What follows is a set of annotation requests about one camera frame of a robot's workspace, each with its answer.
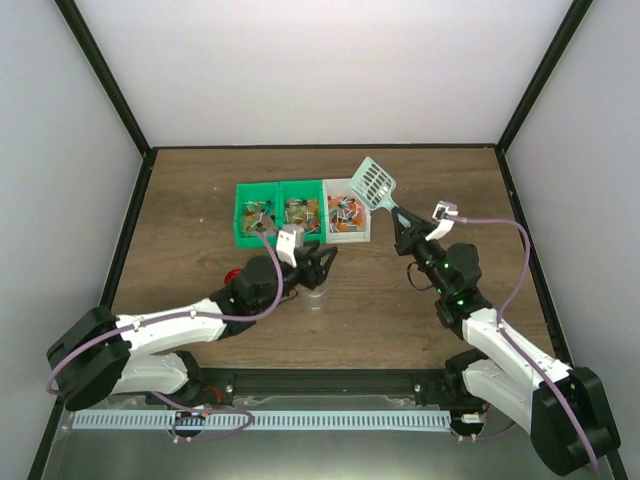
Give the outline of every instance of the wooden surface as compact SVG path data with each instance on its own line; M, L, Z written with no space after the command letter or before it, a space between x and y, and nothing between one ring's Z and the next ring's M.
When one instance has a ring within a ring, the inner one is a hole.
M148 313L197 301L259 251L234 246L237 183L349 177L371 155L398 182L394 199L429 217L440 199L468 217L512 218L490 149L162 150L127 256L114 312ZM466 343L436 317L436 294L417 292L398 257L391 216L376 211L371 243L341 245L330 274L330 312L297 299L241 335L188 347L203 366L440 368ZM520 274L523 251L508 226L457 226L442 242L478 247L480 287L496 306ZM551 353L529 278L506 319Z

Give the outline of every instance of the red object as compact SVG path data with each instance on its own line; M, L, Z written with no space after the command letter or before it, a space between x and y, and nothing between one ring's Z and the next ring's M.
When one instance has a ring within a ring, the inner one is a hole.
M227 273L227 276L224 277L224 284L226 285L227 283L229 283L232 279L237 277L239 273L239 268L234 268L233 270L231 270L229 273Z
M220 403L222 401L222 392L217 387L206 386L202 389L203 392L213 392L216 396L216 401Z

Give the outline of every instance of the green storage tray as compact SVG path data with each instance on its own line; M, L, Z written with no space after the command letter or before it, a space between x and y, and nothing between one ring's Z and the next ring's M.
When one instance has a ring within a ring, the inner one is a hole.
M322 180L303 180L298 182L280 182L281 189L281 202L283 212L283 223L287 223L287 203L292 200L310 201L317 200L318 204L318 231L317 232L305 232L305 242L319 241L320 243L326 243L327 240L327 228L324 224L324 195L322 189ZM289 218L289 223L295 223L296 220Z
M234 236L236 246L240 248L260 248L262 240L253 234L245 232L245 218L247 208L255 210L260 206L267 209L266 215L275 215L274 225L278 229L282 226L283 202L279 183L241 183L236 187L236 207L234 214ZM276 245L277 237L268 237L272 246Z

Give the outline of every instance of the black edge trim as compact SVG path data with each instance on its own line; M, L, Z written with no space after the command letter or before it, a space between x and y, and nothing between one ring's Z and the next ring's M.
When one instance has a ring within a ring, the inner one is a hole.
M82 48L105 92L107 92L107 96L111 100L111 103L113 103L122 123L124 123L136 147L138 147L140 154L148 154L151 147L145 139L140 125L138 125L138 122L133 116L133 112L131 108L129 108L129 104L125 100L106 60L102 56L98 44L89 31L89 27L84 21L84 18L82 18L76 2L74 0L56 0L56 5L58 5L62 16L67 21L71 32L73 32L73 35L76 37L78 44Z
M100 305L106 305L109 308L113 305L116 290L118 289L118 283L120 282L122 270L124 269L124 263L127 259L127 253L129 252L129 246L131 245L131 240L133 238L133 232L136 228L138 216L142 209L142 202L144 201L144 196L147 192L147 187L149 186L151 172L157 156L158 149L152 148L149 154L142 160L138 180L136 181L136 185L133 189L129 209L127 210L127 215L124 219L120 238L118 239L118 244L116 246L116 252L113 256L111 268L109 269L107 281L100 299Z
M529 226L527 225L527 220L525 219L522 204L520 203L516 187L513 183L513 178L511 177L511 172L509 171L507 159L504 155L504 151L499 147L496 147L496 157L498 158L500 173L502 173L502 179L504 180L504 184L507 189L509 202L511 203L513 217L516 222L520 223L525 228L527 233L529 233L529 238L531 239L531 260L529 262L529 269L531 270L533 284L536 288L538 299L540 300L542 314L544 315L544 319L547 323L547 329L549 331L549 337L551 338L551 344L553 345L553 351L560 361L572 365L569 347L566 339L564 338L564 334L562 333L562 327L560 326L560 321L558 320L558 315L553 305L553 300L551 299L549 286L547 285L544 273L542 272L542 266L540 265L540 260L538 259L533 239L531 238L531 233L529 232ZM629 477L627 476L624 464L620 458L620 452L615 450L608 453L606 457L609 462L613 478L615 480L628 480Z
M609 467L615 480L629 480L629 475L627 475L618 450L607 454L607 460L609 460Z
M277 149L407 149L407 148L494 148L493 143L362 143L343 145L339 143L329 144L299 144L299 145L209 145L209 146L166 146L158 147L160 150L277 150Z
M38 451L33 459L33 463L31 464L31 470L29 470L29 476L27 477L28 480L40 480L44 475L44 469L47 466L47 460L49 459L51 444L53 443L53 438L56 435L63 411L64 406L62 401L60 399L56 399L56 403L53 405L53 410L51 410L51 415L49 416L49 421L44 429L42 440L40 440Z
M562 57L562 54L567 48L567 45L569 45L573 34L578 29L580 22L589 10L592 2L593 0L573 0L571 3L571 6L567 10L567 13L558 27L553 40L551 40L551 43L549 44L549 48L547 48L547 51L533 74L524 95L520 99L520 103L518 103L518 106L513 112L513 115L507 124L507 128L505 128L504 133L498 141L500 150L504 150L506 152L511 146L513 140L516 138L518 131L524 124L527 115L529 115L529 112L538 99L540 92L542 92L547 80L551 76L551 72L553 72L553 69L558 63L558 60L560 60L560 57Z

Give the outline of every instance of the cable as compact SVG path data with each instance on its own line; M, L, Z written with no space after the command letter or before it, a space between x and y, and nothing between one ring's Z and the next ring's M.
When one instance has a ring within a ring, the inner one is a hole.
M262 240L262 243L264 243L264 246L269 252L269 256L271 257L271 260L273 261L273 264L276 269L276 277L278 278L278 289L276 291L276 297L274 298L273 303L269 305L269 307L265 311L258 313L257 315L237 316L237 315L225 315L220 313L210 313L210 312L196 312L197 316L218 319L218 320L229 320L234 322L255 322L258 320L262 320L266 316L270 315L277 308L277 306L280 304L280 300L282 299L282 292L284 290L284 279L282 276L282 268L280 267L280 262L278 261L278 257L273 251L273 248L271 248L271 245L269 245L267 238L262 233L258 233L258 236L260 237L260 240ZM149 325L153 325L155 323L160 323L167 320L174 320L176 318L182 318L184 316L185 316L184 312L166 313L164 315L160 315L155 318L143 320L140 322L138 326L133 324L127 325L125 327L120 327L120 328L110 330L106 333L103 333L102 335L98 335L97 337L92 338L87 343L82 344L81 346L73 350L71 353L69 353L69 355L64 357L55 366L55 368L51 371L51 375L49 375L49 378L47 379L47 383L46 383L47 392L50 393L51 395L57 395L58 393L60 393L60 390L57 390L56 388L53 387L56 377L67 365L69 365L73 360L75 360L77 357L82 355L84 352L86 352L90 348L95 347L96 345L103 343L106 340L112 337L115 337L116 335L120 335L121 333L133 330L134 328L146 327Z
M211 409L207 409L207 408L191 408L191 407L185 407L184 405L180 405L179 403L174 402L173 400L171 400L169 397L167 397L166 395L163 395L162 393L159 392L151 392L152 395L154 395L156 398L158 398L159 400L163 401L164 403L166 403L167 405L169 405L170 407L176 408L178 410L185 410L189 413L197 413L197 414L209 414L209 415L245 415L247 417L247 421L244 422L242 425L240 425L239 427L236 427L232 430L229 430L227 432L224 433L220 433L218 435L212 435L212 436L207 436L207 437L190 437L191 442L204 442L204 441L208 441L208 440L219 440L221 438L225 438L225 437L230 437L232 435L235 435L236 433L240 433L241 431L243 431L245 428L253 425L253 422L255 421L255 417L253 416L253 414L249 411L246 410L211 410ZM191 419L193 417L182 417L182 418L177 418L176 421L173 423L172 427L171 427L171 433L173 435L174 438L174 442L177 443L177 439L179 437L178 433L176 432L176 428L182 423L185 422L189 419Z
M213 394L216 396L216 403L220 404L220 402L222 401L222 392L220 391L220 389L218 387L211 387L209 385L207 385L206 387L204 387L202 389L203 392L213 392Z
M293 295L291 295L291 293L289 293L289 295L287 295L286 297L284 297L281 301L280 301L280 305L282 305L283 303L287 303L290 302L291 300L295 299L298 296L298 289L294 288L293 289Z
M549 386L549 388L551 389L555 397L558 399L558 402L560 402L562 409L567 414L567 417L569 418L569 421L573 425L573 428L575 428L576 433L578 434L578 438L580 438L580 441L582 442L585 450L587 451L587 455L589 456L589 463L591 464L591 469L594 472L596 472L598 470L598 457L596 456L596 453L593 450L593 447L589 443L589 439L587 438L587 434L582 428L582 425L580 425L578 418L576 417L575 413L573 413L573 410L571 409L569 402L567 402L567 399L564 397L564 395L562 394L560 389L556 386L556 384L553 382L553 380L551 380L551 378L544 372L544 370L542 370L542 368L537 364L537 362L533 360L527 354L527 352L525 352L520 347L520 345L518 345L518 343L507 333L506 329L504 328L504 324L502 324L502 320L503 320L502 317L505 309L516 297L516 295L522 288L524 279L527 276L527 270L529 267L529 258L531 257L531 240L529 239L529 234L527 233L525 228L522 225L520 225L518 222L515 222L513 220L508 220L506 218L469 219L464 217L447 216L447 219L453 220L454 222L457 222L457 223L468 223L468 224L477 224L477 225L486 225L486 224L511 225L516 227L522 234L522 238L524 241L524 251L525 251L524 268L522 269L522 273L520 274L520 278L518 279L518 283L513 289L513 292L511 292L511 295L509 295L509 297L504 301L504 303L498 309L498 312L496 315L496 325L498 327L498 331L500 332L502 337L507 341L507 343L511 345L513 349L516 352L518 352L518 354L529 363L529 365L531 365L531 367L536 371L538 375L540 375L540 377L545 381L545 383Z
M465 437L463 435L460 435L453 428L450 428L449 430L451 432L451 435L458 438L459 442L462 442L464 440L470 440L472 443L475 443L475 442L488 442L491 440L495 440L496 438L504 437L505 435L516 430L517 427L518 427L518 424L516 422L511 422L509 426L507 426L503 430L500 430L499 432L492 433L489 435L476 436L476 437Z
M432 289L433 285L427 285L423 288L416 287L415 283L413 283L413 278L411 278L411 267L413 267L414 265L418 266L418 262L411 262L409 265L407 265L407 278L409 279L409 283L411 284L411 286L419 292L426 292L427 290Z

